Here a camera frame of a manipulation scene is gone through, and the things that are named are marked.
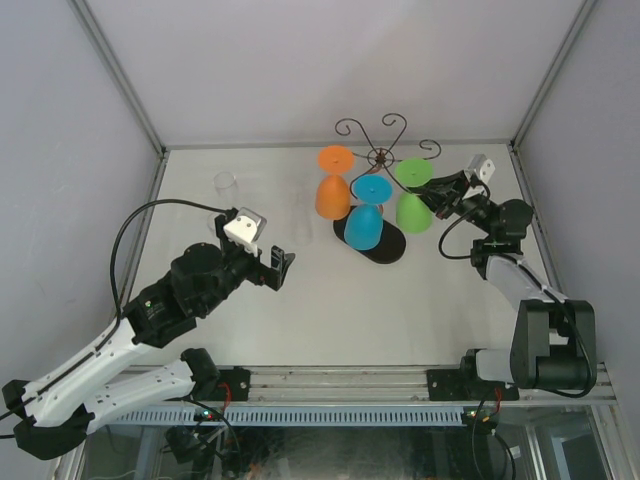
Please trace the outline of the green plastic wine glass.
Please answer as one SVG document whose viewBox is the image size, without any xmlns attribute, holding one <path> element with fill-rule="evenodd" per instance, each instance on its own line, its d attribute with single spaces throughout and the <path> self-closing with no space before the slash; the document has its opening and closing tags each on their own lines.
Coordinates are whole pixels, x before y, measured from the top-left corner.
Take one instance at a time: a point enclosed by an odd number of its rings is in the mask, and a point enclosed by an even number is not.
<svg viewBox="0 0 640 480">
<path fill-rule="evenodd" d="M 414 189 L 424 187 L 433 176 L 429 160 L 412 157 L 401 161 L 394 172 L 396 180 L 404 188 L 396 205 L 396 223 L 405 233 L 425 232 L 432 223 L 432 213 Z"/>
</svg>

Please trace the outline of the orange plastic wine glass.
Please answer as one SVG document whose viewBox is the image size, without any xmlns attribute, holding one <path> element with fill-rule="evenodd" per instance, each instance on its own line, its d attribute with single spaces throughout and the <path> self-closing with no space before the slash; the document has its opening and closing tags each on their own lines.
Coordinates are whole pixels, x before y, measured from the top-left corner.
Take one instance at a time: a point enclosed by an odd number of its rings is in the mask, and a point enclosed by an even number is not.
<svg viewBox="0 0 640 480">
<path fill-rule="evenodd" d="M 343 175 L 353 168 L 354 162 L 354 154 L 341 145 L 327 146 L 319 152 L 317 163 L 326 173 L 315 198 L 315 209 L 321 217 L 340 220 L 348 215 L 350 190 Z"/>
</svg>

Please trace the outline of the blue plastic wine glass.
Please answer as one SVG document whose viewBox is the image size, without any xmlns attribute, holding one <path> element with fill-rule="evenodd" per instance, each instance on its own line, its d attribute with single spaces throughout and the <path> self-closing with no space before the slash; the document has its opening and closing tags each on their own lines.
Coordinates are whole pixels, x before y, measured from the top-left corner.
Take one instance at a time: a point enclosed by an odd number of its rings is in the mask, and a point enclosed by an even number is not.
<svg viewBox="0 0 640 480">
<path fill-rule="evenodd" d="M 355 250 L 371 250 L 381 239 L 380 207 L 391 198 L 392 186 L 384 177 L 367 174 L 354 182 L 353 191 L 359 204 L 347 218 L 344 238 Z"/>
</svg>

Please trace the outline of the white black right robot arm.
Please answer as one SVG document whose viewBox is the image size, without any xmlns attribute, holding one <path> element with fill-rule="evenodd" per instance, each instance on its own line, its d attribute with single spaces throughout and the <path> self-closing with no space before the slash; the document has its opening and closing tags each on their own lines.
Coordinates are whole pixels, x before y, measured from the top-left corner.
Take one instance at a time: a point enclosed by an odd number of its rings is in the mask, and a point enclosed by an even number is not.
<svg viewBox="0 0 640 480">
<path fill-rule="evenodd" d="M 487 183 L 469 171 L 411 191 L 437 218 L 453 217 L 485 234 L 464 258 L 516 312 L 506 382 L 565 398 L 587 396 L 597 381 L 595 311 L 545 284 L 527 264 L 521 243 L 533 208 L 521 199 L 494 202 Z"/>
</svg>

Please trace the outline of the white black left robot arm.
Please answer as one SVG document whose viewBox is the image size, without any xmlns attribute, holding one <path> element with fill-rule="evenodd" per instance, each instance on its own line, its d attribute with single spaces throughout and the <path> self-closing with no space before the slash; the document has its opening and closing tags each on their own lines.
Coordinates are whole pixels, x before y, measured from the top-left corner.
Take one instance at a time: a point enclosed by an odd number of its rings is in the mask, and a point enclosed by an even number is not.
<svg viewBox="0 0 640 480">
<path fill-rule="evenodd" d="M 128 380 L 117 378 L 140 357 L 194 330 L 243 282 L 282 287 L 295 256 L 273 247 L 271 263 L 261 262 L 257 240 L 264 217 L 241 209 L 215 221 L 218 245 L 189 246 L 125 306 L 122 317 L 63 365 L 38 380 L 12 380 L 3 387 L 9 413 L 20 419 L 12 434 L 20 450 L 51 460 L 131 411 L 215 395 L 220 373 L 204 348 L 188 348 L 177 360 Z"/>
</svg>

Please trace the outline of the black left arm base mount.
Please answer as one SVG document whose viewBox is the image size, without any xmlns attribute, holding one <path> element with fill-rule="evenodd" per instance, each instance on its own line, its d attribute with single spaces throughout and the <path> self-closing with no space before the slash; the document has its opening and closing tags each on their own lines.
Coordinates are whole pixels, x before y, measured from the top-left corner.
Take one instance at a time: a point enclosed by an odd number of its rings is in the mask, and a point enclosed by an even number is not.
<svg viewBox="0 0 640 480">
<path fill-rule="evenodd" d="M 200 400 L 245 402 L 251 388 L 251 371 L 246 368 L 222 368 L 216 386 L 200 397 Z"/>
</svg>

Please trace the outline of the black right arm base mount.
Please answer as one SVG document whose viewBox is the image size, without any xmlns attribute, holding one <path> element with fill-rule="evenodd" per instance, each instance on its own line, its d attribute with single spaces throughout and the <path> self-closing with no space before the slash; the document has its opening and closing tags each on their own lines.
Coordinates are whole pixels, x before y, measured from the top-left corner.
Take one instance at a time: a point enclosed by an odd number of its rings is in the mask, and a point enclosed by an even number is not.
<svg viewBox="0 0 640 480">
<path fill-rule="evenodd" d="M 515 387 L 507 387 L 504 382 L 471 379 L 458 369 L 429 369 L 426 380 L 431 401 L 480 401 L 486 394 L 495 400 L 496 392 L 503 401 L 520 399 Z"/>
</svg>

